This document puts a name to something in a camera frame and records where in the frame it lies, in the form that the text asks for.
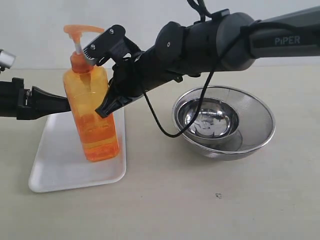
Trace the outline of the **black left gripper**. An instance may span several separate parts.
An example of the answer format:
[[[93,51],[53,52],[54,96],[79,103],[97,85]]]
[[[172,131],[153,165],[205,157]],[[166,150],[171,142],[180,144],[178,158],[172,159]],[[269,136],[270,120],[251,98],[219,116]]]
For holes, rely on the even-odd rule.
[[[66,97],[33,86],[25,88],[24,79],[14,77],[0,82],[0,116],[17,120],[36,120],[48,114],[70,112]]]

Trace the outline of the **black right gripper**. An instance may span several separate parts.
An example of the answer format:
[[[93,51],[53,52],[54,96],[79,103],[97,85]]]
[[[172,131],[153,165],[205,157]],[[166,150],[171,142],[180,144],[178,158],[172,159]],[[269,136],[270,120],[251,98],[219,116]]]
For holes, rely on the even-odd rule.
[[[222,21],[216,18],[190,26],[170,21],[146,51],[126,37],[123,26],[113,25],[114,75],[95,112],[106,118],[139,99],[143,91],[170,81],[180,82],[184,75],[198,77],[210,72],[219,58],[217,35]]]

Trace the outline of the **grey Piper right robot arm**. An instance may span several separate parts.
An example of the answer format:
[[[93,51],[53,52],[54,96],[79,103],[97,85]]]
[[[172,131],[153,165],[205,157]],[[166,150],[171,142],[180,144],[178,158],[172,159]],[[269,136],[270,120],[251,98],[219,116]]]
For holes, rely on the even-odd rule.
[[[182,26],[167,23],[154,45],[142,51],[114,25],[89,45],[98,64],[114,61],[114,75],[96,112],[105,118],[141,98],[144,92],[183,76],[248,69],[260,58],[320,54],[320,10],[310,8],[266,19],[222,10],[208,21]]]

